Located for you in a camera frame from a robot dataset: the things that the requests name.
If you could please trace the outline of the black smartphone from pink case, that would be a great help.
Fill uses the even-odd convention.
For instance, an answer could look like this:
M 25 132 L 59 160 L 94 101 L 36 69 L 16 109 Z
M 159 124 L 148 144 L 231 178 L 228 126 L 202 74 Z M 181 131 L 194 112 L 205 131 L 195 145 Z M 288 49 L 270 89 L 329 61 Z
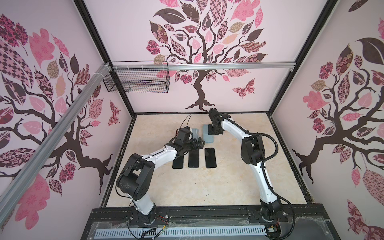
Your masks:
M 184 167 L 184 156 L 180 156 L 173 160 L 172 168 L 173 169 L 182 169 Z

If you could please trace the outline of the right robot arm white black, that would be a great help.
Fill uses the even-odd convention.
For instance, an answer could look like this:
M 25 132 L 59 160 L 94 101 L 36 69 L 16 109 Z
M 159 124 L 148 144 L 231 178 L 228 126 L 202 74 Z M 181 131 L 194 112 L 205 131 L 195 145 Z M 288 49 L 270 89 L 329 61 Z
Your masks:
M 249 132 L 230 115 L 221 113 L 215 108 L 211 108 L 208 115 L 212 121 L 208 128 L 209 135 L 218 136 L 228 132 L 241 142 L 241 158 L 245 164 L 251 166 L 259 186 L 262 218 L 272 222 L 283 207 L 281 198 L 275 193 L 271 184 L 265 163 L 277 155 L 279 151 L 277 142 L 267 134 Z M 263 137 L 270 139 L 275 145 L 275 151 L 269 157 L 266 157 Z

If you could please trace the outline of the light blue phone case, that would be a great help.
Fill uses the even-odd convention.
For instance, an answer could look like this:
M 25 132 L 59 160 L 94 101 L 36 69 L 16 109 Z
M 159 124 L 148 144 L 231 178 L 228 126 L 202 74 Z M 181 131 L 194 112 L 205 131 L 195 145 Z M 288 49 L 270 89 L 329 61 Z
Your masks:
M 212 144 L 214 142 L 214 136 L 209 135 L 209 125 L 203 125 L 203 141 L 206 144 Z
M 193 139 L 197 140 L 199 138 L 199 130 L 198 129 L 192 129 L 191 130 Z

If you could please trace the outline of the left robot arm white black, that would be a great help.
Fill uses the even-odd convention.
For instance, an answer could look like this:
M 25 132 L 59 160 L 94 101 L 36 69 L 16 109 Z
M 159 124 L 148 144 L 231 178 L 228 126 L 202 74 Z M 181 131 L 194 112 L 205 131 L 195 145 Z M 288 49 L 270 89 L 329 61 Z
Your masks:
M 160 150 L 143 156 L 132 154 L 129 157 L 116 180 L 117 193 L 122 192 L 123 198 L 131 200 L 145 224 L 153 223 L 156 204 L 151 200 L 148 190 L 155 170 L 191 151 L 201 150 L 204 146 L 204 140 L 194 138 L 190 127 L 180 128 L 176 136 Z

